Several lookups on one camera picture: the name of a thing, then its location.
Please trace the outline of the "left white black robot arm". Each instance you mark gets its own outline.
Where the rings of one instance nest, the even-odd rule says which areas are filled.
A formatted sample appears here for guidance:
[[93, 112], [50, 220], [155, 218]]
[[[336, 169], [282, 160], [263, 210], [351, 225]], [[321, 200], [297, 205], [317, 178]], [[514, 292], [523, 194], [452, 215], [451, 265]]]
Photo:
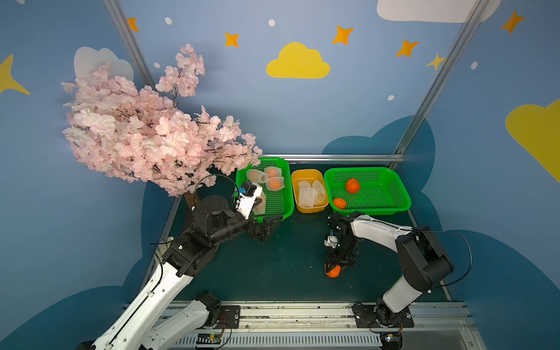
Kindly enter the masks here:
[[212, 195], [194, 207], [193, 221], [170, 244], [150, 281], [109, 329], [79, 349], [169, 349], [182, 336], [198, 328], [212, 327], [220, 318], [221, 303], [208, 292], [198, 293], [184, 309], [158, 324], [176, 296], [215, 257], [221, 243], [242, 233], [266, 241], [281, 215], [252, 217], [255, 197], [242, 195], [234, 207]]

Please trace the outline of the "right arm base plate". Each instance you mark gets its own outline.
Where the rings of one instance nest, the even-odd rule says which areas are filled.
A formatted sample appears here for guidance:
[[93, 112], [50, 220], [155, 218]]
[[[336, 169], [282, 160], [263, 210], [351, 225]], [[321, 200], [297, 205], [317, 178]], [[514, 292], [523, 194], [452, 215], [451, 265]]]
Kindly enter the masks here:
[[413, 328], [414, 321], [408, 307], [392, 312], [385, 305], [355, 303], [351, 307], [358, 328]]

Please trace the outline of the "white foam net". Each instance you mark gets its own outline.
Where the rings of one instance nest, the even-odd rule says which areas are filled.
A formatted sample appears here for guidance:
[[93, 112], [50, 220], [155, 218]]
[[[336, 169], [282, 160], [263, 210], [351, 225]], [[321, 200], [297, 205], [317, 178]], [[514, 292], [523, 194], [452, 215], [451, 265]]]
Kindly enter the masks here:
[[310, 182], [302, 180], [298, 184], [298, 203], [302, 208], [312, 208], [315, 205], [316, 191]]

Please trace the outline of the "peeled bare orange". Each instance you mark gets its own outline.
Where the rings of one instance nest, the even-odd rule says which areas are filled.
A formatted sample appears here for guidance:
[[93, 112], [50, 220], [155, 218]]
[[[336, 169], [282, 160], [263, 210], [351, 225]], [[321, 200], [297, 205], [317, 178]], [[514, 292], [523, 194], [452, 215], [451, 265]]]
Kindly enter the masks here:
[[361, 185], [357, 179], [351, 178], [346, 181], [345, 188], [348, 193], [356, 194], [360, 191]]

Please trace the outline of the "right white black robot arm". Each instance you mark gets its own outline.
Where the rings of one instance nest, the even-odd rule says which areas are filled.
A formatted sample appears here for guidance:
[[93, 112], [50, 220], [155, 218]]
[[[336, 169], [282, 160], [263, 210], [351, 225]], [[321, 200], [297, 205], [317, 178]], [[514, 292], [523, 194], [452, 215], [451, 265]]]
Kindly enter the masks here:
[[409, 306], [454, 272], [449, 254], [427, 226], [397, 226], [359, 211], [348, 216], [333, 213], [328, 216], [328, 226], [324, 270], [330, 278], [354, 265], [360, 240], [374, 242], [398, 255], [402, 276], [373, 309], [373, 321], [382, 327], [403, 326]]

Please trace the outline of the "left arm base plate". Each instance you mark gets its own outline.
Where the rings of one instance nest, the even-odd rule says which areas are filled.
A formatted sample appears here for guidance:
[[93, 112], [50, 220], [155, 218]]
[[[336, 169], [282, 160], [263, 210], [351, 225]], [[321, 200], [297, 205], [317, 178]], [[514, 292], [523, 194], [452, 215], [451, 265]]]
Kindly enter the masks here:
[[211, 315], [212, 329], [238, 329], [241, 319], [241, 307], [234, 305], [222, 305], [220, 309]]

